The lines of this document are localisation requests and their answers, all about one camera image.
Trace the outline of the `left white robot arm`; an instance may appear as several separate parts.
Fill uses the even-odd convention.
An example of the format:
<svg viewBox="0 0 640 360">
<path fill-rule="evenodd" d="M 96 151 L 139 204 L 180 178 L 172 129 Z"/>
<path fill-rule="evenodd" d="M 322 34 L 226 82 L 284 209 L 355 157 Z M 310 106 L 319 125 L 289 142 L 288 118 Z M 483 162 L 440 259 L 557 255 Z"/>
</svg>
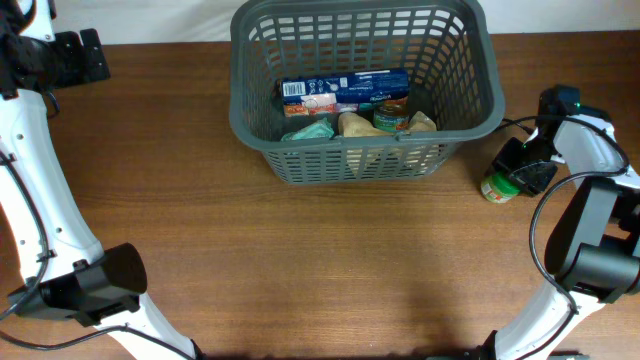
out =
<svg viewBox="0 0 640 360">
<path fill-rule="evenodd" d="M 97 32 L 55 32 L 52 0 L 1 5 L 1 208 L 23 285 L 8 313 L 74 320 L 138 359 L 199 359 L 195 342 L 152 302 L 136 248 L 104 249 L 71 194 L 52 145 L 55 91 L 109 78 Z"/>
</svg>

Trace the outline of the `silver pull-tab tin can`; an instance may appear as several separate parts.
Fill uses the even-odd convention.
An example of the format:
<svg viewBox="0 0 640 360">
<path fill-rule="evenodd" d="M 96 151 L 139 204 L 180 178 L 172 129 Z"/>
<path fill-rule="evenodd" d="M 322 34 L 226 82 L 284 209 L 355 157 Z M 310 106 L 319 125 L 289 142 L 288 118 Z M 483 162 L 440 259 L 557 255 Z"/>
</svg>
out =
<svg viewBox="0 0 640 360">
<path fill-rule="evenodd" d="M 409 112 L 404 104 L 381 104 L 374 110 L 373 124 L 387 132 L 398 132 L 408 128 Z"/>
</svg>

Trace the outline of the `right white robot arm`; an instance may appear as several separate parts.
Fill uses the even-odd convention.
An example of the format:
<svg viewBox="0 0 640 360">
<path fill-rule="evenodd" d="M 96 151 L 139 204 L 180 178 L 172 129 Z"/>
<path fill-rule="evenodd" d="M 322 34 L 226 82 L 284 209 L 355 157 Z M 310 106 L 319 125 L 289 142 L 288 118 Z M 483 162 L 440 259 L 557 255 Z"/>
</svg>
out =
<svg viewBox="0 0 640 360">
<path fill-rule="evenodd" d="M 481 190 L 494 202 L 540 198 L 528 244 L 544 282 L 512 322 L 445 359 L 579 359 L 558 345 L 587 317 L 639 291 L 639 175 L 609 114 L 582 104 L 577 88 L 555 85 L 531 119 L 528 139 L 503 146 Z"/>
</svg>

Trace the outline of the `green lid glass jar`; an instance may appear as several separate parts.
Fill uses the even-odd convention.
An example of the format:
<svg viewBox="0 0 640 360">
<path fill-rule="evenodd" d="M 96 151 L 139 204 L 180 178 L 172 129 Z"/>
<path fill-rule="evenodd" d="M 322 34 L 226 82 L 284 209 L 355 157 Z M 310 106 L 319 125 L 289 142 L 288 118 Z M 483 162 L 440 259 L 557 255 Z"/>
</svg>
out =
<svg viewBox="0 0 640 360">
<path fill-rule="evenodd" d="M 506 203 L 521 192 L 502 172 L 486 176 L 481 182 L 480 190 L 488 201 L 496 204 Z"/>
</svg>

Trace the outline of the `blue cardboard food box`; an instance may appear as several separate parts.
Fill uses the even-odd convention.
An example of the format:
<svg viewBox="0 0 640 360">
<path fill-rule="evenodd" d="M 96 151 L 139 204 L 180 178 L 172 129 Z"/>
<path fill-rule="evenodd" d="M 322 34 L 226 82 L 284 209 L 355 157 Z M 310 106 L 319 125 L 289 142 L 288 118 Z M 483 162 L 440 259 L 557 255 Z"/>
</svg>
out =
<svg viewBox="0 0 640 360">
<path fill-rule="evenodd" d="M 380 103 L 405 104 L 409 74 L 404 69 L 283 80 L 280 94 L 286 117 L 368 111 Z"/>
</svg>

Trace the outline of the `teal wet wipes packet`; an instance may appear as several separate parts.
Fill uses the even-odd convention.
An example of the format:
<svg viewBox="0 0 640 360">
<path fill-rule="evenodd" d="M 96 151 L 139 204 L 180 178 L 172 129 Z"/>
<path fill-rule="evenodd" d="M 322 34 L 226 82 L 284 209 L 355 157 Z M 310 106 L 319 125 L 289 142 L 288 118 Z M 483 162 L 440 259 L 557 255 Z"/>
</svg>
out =
<svg viewBox="0 0 640 360">
<path fill-rule="evenodd" d="M 298 131 L 285 134 L 281 138 L 281 141 L 289 142 L 318 138 L 332 138 L 334 135 L 335 132 L 331 123 L 326 118 L 322 118 Z"/>
</svg>

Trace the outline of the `tan grain pouch bag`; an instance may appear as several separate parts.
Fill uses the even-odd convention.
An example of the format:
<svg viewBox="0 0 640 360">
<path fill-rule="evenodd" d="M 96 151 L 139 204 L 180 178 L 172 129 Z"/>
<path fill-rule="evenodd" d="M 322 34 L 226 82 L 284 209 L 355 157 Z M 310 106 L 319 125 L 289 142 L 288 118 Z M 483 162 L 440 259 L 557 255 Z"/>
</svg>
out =
<svg viewBox="0 0 640 360">
<path fill-rule="evenodd" d="M 339 134 L 345 138 L 387 137 L 392 135 L 391 132 L 375 128 L 369 120 L 353 112 L 346 112 L 339 116 L 338 129 Z M 436 131 L 436 123 L 423 112 L 418 111 L 409 121 L 408 128 L 402 132 L 417 133 Z M 357 175 L 360 167 L 366 169 L 369 165 L 381 158 L 384 152 L 385 150 L 382 148 L 370 148 L 366 151 L 349 149 L 347 151 L 347 165 L 351 171 Z"/>
</svg>

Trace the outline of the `grey plastic shopping basket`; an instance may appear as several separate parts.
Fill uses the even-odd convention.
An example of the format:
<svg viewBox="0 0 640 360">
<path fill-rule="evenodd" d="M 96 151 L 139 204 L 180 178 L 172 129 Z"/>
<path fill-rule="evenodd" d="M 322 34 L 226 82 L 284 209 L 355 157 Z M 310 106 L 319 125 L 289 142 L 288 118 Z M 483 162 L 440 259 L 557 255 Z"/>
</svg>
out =
<svg viewBox="0 0 640 360">
<path fill-rule="evenodd" d="M 249 1 L 230 33 L 231 128 L 289 184 L 422 177 L 504 115 L 475 0 Z"/>
</svg>

